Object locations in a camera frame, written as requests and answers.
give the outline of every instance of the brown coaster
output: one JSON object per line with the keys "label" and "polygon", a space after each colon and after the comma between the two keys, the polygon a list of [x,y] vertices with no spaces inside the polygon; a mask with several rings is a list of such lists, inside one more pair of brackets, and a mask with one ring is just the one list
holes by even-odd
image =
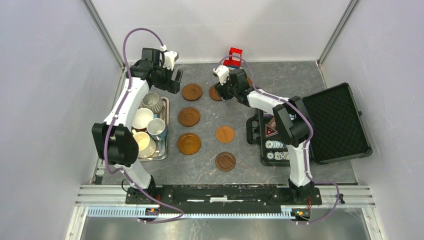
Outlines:
{"label": "brown coaster", "polygon": [[247,82],[249,83],[249,87],[251,87],[252,86],[252,80],[251,80],[250,77],[247,77]]}
{"label": "brown coaster", "polygon": [[221,152],[215,159],[216,167],[223,171],[231,171],[236,166],[236,158],[229,152]]}
{"label": "brown coaster", "polygon": [[199,136],[189,132],[179,137],[177,145],[182,154],[193,155],[199,151],[202,142]]}
{"label": "brown coaster", "polygon": [[209,97],[215,101],[222,101],[221,97],[218,95],[218,92],[215,90],[215,85],[210,86]]}
{"label": "brown coaster", "polygon": [[200,120],[200,112],[194,107],[186,107],[179,111],[178,121],[181,125],[192,127]]}
{"label": "brown coaster", "polygon": [[235,135],[236,133],[234,133],[234,130],[230,126],[222,126],[215,132],[216,139],[224,144],[231,142]]}
{"label": "brown coaster", "polygon": [[202,96],[202,87],[195,83],[186,85],[182,89],[182,97],[188,101],[196,101]]}

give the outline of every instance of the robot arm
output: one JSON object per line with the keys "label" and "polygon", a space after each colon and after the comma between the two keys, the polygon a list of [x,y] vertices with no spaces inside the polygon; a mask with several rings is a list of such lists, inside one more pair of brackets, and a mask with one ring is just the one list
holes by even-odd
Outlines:
{"label": "robot arm", "polygon": [[[112,137],[108,140],[107,156],[109,164],[116,168],[125,169],[129,177],[147,191],[154,186],[154,181],[141,163],[137,161],[139,146],[133,138],[131,126],[140,103],[152,86],[173,94],[180,91],[183,71],[178,69],[175,79],[172,80],[177,59],[178,53],[167,51],[165,45],[161,47],[161,50],[143,48],[141,59],[129,69],[133,76],[130,88],[128,88],[130,80],[127,76],[124,88],[110,114],[104,119],[103,123],[95,123],[91,129],[97,154],[99,158],[105,159],[106,132],[113,117],[116,118],[110,134]],[[118,105],[125,95],[126,99],[119,113],[116,114]]]}
{"label": "robot arm", "polygon": [[[313,188],[313,182],[307,177],[311,176],[309,169],[309,143],[304,154],[304,142],[309,136],[309,128],[300,117],[285,103],[269,96],[263,95],[262,89],[254,90],[247,81],[246,72],[239,68],[229,70],[226,66],[219,66],[213,70],[219,82],[215,89],[223,101],[236,97],[238,102],[251,108],[263,110],[272,114],[276,123],[276,130],[280,140],[287,145],[290,161],[289,186],[294,189],[298,196],[307,194],[308,189]],[[292,98],[281,97],[280,99],[295,105],[300,112],[311,122],[308,111],[302,99],[298,96]]]}

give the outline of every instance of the red lego brick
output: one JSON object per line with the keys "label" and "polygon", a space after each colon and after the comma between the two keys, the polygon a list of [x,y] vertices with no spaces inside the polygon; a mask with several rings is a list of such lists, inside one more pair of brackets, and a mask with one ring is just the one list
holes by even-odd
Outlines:
{"label": "red lego brick", "polygon": [[[235,55],[235,56],[240,56],[241,57],[242,54],[243,54],[243,50],[242,49],[235,48],[235,47],[231,47],[229,49],[229,53],[228,54],[229,55]],[[224,60],[224,63],[223,64],[225,66],[227,66],[227,67],[232,67],[232,68],[238,69],[242,65],[242,60],[240,58],[237,58],[237,57],[235,57],[234,59],[233,59],[233,57],[229,57],[228,60]]]}

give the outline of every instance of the aluminum frame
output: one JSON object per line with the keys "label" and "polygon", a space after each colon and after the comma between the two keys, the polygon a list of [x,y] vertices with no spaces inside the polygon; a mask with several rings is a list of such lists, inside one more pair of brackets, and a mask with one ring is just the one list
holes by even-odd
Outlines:
{"label": "aluminum frame", "polygon": [[357,7],[359,1],[360,0],[350,0],[349,4],[346,7],[346,10],[344,10],[344,13],[341,16],[340,20],[338,21],[337,26],[335,27],[330,39],[327,42],[327,45],[325,45],[324,50],[321,53],[321,56],[319,56],[318,60],[316,61],[316,63],[318,64],[318,67],[320,69],[321,69],[320,66],[326,60],[331,49],[333,48],[334,44],[336,43],[337,39],[339,38],[340,33],[345,28],[346,23],[348,22],[349,18],[351,17],[352,13],[354,12],[355,8]]}
{"label": "aluminum frame", "polygon": [[87,9],[88,13],[90,14],[95,26],[97,27],[98,31],[100,32],[101,37],[106,42],[107,47],[110,49],[113,58],[115,59],[118,66],[120,66],[122,69],[124,69],[124,59],[121,57],[121,54],[119,53],[117,46],[115,45],[114,41],[112,40],[111,35],[109,34],[108,30],[105,27],[105,24],[103,23],[102,19],[100,18],[99,13],[96,10],[96,7],[94,6],[93,2],[91,0],[82,0],[82,3],[84,4],[85,8]]}
{"label": "aluminum frame", "polygon": [[[322,205],[313,205],[314,209],[331,208],[336,200],[336,189],[331,185],[317,186],[321,192]],[[371,240],[384,240],[379,217],[377,214],[376,205],[370,188],[366,185],[341,185],[339,186],[340,193],[344,194],[343,200],[346,204],[338,204],[338,209],[359,208],[362,209],[365,217],[366,226]],[[66,240],[79,240],[81,238],[84,224],[89,213],[93,214],[95,210],[103,212],[103,217],[118,217],[118,218],[133,218],[144,216],[146,208],[158,208],[157,204],[125,204],[126,193],[121,189],[120,185],[81,185],[78,196],[76,198],[75,207],[72,218],[66,233]],[[189,214],[185,218],[204,219],[204,218],[219,218],[219,219],[287,219],[284,212],[290,209],[304,209],[306,205],[282,205],[282,214]],[[159,217],[174,217],[177,214],[164,214]]]}

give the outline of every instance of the cup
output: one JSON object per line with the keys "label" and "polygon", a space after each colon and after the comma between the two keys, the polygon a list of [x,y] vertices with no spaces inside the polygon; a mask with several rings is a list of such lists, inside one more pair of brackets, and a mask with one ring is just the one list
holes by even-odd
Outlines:
{"label": "cup", "polygon": [[140,108],[135,113],[132,127],[137,131],[145,131],[149,122],[153,119],[153,112],[147,108]]}
{"label": "cup", "polygon": [[151,120],[147,125],[148,134],[156,141],[162,141],[167,137],[167,125],[160,118]]}
{"label": "cup", "polygon": [[149,92],[141,101],[143,108],[150,109],[154,114],[159,113],[164,107],[162,98],[155,92]]}
{"label": "cup", "polygon": [[138,157],[141,159],[152,156],[156,151],[156,142],[144,131],[132,136],[138,144]]}

